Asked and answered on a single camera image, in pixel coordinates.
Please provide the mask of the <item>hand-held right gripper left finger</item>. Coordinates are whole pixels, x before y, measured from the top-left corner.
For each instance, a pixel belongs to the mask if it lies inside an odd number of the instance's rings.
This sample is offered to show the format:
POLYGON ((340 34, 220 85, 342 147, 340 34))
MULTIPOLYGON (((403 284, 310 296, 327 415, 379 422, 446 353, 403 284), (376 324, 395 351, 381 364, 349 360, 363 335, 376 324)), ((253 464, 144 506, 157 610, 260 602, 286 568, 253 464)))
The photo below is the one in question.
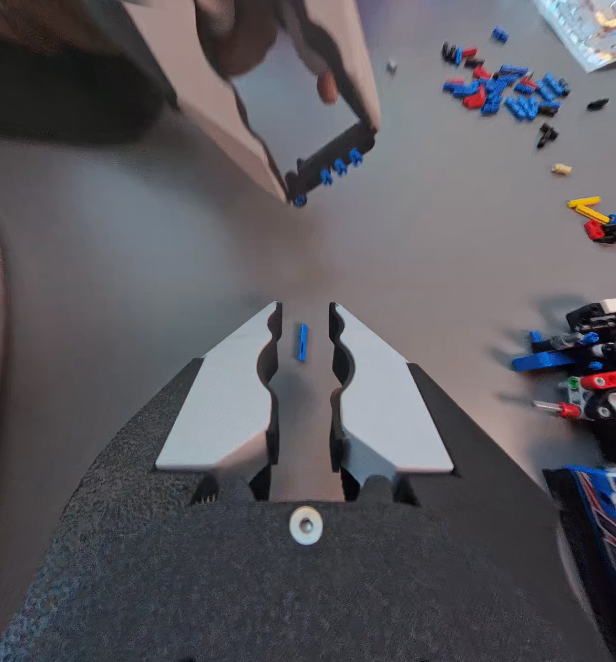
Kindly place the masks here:
POLYGON ((167 472, 252 481, 279 459, 278 370, 283 307, 273 301, 202 357, 155 460, 167 472))

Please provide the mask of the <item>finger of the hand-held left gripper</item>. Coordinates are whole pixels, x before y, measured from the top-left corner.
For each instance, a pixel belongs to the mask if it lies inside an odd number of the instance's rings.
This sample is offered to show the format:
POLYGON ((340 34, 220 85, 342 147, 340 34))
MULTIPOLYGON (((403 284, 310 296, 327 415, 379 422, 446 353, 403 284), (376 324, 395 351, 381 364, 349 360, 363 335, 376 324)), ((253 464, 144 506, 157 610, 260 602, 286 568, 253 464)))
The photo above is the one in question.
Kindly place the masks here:
POLYGON ((256 185, 288 203, 284 179, 264 141, 250 129, 236 89, 205 56, 194 2, 124 2, 123 8, 175 91, 180 111, 256 185))
POLYGON ((353 113, 378 132, 381 110, 356 2, 288 1, 287 34, 306 67, 329 71, 353 113))

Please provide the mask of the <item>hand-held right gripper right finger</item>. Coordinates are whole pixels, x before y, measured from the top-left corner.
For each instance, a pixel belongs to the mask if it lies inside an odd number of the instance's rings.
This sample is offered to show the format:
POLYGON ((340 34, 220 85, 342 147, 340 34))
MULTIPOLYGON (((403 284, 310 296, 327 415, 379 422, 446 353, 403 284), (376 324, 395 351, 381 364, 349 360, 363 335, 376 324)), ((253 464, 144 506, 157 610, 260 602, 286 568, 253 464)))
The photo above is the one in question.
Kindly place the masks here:
POLYGON ((330 459, 343 487, 382 477, 392 487, 413 475, 455 470, 407 359, 336 302, 329 305, 332 371, 330 459))

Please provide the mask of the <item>black Lego beam subassembly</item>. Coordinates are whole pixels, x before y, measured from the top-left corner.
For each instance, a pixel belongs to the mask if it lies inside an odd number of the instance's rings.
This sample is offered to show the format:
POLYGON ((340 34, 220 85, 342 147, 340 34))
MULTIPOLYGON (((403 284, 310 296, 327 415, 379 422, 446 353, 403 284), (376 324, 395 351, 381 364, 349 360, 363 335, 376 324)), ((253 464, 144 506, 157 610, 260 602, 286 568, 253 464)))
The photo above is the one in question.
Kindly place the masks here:
POLYGON ((376 130, 359 122, 308 158, 297 159, 296 169, 285 177, 289 202, 302 208, 310 192, 332 186, 334 177, 343 178, 349 169, 360 167, 365 154, 375 146, 376 135, 376 130))

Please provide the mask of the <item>grey desk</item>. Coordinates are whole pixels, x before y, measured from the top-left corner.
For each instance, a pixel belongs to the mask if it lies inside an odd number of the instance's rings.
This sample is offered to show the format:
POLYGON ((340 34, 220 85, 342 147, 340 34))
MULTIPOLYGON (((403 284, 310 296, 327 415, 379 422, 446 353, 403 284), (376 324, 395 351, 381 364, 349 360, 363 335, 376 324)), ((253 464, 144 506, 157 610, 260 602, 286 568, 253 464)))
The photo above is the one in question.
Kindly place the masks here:
POLYGON ((65 504, 119 429, 192 358, 283 303, 272 497, 336 500, 329 302, 419 364, 521 465, 595 447, 530 408, 509 369, 529 329, 616 297, 616 245, 568 199, 616 213, 616 67, 586 74, 531 1, 365 2, 383 113, 360 170, 305 209, 267 196, 169 112, 140 142, 0 139, 9 358, 0 414, 0 634, 65 504), (491 33, 502 27, 506 44, 491 33), (552 118, 484 118, 442 92, 444 42, 566 78, 552 118), (397 72, 386 71, 389 60, 397 72), (602 110, 587 104, 609 98, 602 110), (559 132, 538 150, 540 127, 559 132), (551 173, 572 166, 569 177, 551 173), (307 360, 297 326, 309 327, 307 360))

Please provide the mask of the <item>pile of small plastic pins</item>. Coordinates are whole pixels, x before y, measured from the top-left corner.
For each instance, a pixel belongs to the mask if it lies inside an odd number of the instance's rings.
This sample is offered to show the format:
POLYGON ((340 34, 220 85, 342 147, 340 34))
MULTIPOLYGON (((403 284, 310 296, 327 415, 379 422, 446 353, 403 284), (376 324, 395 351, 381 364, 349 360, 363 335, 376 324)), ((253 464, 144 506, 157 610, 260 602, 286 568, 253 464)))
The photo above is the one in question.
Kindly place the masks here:
POLYGON ((566 78, 551 72, 539 77, 533 69, 513 63, 494 68, 481 57, 476 46, 463 47, 446 41, 440 56, 453 69, 442 84, 443 94, 484 118, 503 110, 517 122, 552 118, 571 94, 566 78))

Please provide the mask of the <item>partly built toy brick car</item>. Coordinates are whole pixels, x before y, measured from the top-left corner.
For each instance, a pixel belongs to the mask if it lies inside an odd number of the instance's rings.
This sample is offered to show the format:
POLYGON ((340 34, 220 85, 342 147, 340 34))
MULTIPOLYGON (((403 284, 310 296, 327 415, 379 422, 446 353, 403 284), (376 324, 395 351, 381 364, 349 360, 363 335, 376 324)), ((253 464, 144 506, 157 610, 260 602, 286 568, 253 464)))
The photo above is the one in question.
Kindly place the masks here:
POLYGON ((569 312, 569 332, 529 333, 530 352, 512 358, 517 373, 560 371, 565 399, 534 408, 587 424, 600 446, 601 468, 544 469, 565 537, 598 629, 616 660, 616 298, 569 312))

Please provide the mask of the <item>holographic sticker sheet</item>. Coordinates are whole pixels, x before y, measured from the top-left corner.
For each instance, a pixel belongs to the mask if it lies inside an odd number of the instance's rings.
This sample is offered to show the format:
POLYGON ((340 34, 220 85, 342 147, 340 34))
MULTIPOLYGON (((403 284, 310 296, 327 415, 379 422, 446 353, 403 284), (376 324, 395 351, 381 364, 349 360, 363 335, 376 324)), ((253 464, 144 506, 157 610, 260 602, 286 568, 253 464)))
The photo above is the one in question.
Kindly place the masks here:
POLYGON ((533 1, 586 73, 616 65, 616 1, 533 1))

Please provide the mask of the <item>pile of mixed brick pieces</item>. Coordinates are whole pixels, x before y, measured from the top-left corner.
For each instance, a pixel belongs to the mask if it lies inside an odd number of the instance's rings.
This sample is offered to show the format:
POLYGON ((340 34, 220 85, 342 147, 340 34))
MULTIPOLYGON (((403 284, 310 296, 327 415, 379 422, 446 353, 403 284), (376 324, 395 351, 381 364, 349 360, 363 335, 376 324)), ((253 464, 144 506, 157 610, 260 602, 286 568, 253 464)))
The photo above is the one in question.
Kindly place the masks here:
POLYGON ((589 220, 584 229, 588 238, 597 244, 616 244, 616 214, 610 214, 608 222, 589 220))

